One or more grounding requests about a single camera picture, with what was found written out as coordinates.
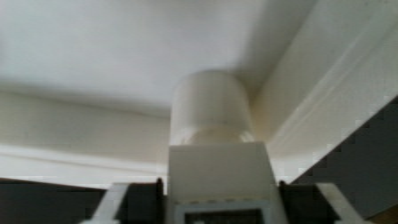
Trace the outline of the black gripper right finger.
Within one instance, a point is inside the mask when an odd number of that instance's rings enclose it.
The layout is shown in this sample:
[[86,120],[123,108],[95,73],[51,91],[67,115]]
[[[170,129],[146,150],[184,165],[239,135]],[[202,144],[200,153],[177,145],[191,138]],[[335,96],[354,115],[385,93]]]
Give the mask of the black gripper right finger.
[[315,184],[280,182],[290,224],[335,224],[342,218]]

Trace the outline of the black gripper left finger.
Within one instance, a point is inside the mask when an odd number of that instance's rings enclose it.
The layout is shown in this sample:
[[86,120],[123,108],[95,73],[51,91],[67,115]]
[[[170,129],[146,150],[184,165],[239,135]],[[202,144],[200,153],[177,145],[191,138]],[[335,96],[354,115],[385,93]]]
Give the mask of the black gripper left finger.
[[164,181],[132,183],[116,215],[122,224],[166,223]]

